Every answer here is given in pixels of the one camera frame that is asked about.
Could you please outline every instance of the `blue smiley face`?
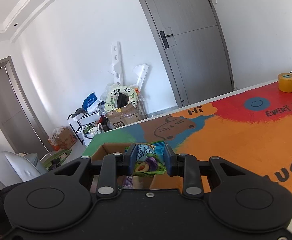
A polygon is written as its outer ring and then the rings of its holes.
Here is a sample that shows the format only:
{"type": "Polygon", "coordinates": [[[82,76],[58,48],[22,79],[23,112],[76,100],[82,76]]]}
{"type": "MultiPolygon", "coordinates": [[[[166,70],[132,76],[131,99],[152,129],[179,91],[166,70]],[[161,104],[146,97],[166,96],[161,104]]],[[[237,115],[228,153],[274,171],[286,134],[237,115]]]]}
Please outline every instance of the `blue smiley face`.
{"type": "Polygon", "coordinates": [[[266,98],[260,97],[250,98],[244,103],[245,108],[251,111],[262,111],[268,108],[270,105],[270,101],[268,101],[266,98]]]}

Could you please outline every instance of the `gray door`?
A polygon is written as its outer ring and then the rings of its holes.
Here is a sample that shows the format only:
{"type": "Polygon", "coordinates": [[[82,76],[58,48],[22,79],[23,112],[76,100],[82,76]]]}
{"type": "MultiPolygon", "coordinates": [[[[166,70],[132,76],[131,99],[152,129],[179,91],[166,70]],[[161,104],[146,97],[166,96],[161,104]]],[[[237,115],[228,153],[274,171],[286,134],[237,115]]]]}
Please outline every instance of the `gray door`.
{"type": "Polygon", "coordinates": [[[48,153],[23,112],[4,67],[0,69],[0,128],[16,153],[38,153],[39,159],[48,153]]]}
{"type": "Polygon", "coordinates": [[[231,92],[230,68],[209,1],[145,1],[183,106],[231,92]]]}

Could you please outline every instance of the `roll of tape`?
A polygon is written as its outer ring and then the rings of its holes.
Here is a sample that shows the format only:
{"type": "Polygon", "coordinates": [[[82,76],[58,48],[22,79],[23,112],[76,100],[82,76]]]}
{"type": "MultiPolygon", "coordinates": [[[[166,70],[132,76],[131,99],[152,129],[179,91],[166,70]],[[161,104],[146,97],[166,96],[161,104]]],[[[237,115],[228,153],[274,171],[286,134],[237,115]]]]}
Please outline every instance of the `roll of tape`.
{"type": "Polygon", "coordinates": [[[292,74],[281,73],[278,75],[278,89],[285,93],[292,93],[292,74]]]}

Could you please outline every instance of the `crown molding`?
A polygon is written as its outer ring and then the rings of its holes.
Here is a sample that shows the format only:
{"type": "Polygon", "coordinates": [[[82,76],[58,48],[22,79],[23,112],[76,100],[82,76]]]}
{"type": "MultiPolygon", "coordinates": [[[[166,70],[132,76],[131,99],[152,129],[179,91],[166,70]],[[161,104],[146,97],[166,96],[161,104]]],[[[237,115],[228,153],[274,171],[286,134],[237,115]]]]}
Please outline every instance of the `crown molding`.
{"type": "Polygon", "coordinates": [[[55,0],[20,0],[0,24],[0,41],[16,41],[25,28],[53,1],[55,0]]]}

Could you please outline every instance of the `panda print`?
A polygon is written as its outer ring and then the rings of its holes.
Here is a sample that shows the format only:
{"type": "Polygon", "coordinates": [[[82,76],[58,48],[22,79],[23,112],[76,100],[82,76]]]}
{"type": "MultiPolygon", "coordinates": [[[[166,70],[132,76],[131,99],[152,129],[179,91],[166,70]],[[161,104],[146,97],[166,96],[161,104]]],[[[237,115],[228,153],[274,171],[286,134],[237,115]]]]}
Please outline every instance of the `panda print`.
{"type": "Polygon", "coordinates": [[[117,94],[119,94],[119,92],[120,92],[120,89],[116,89],[113,92],[111,92],[111,94],[112,95],[117,95],[117,94]]]}

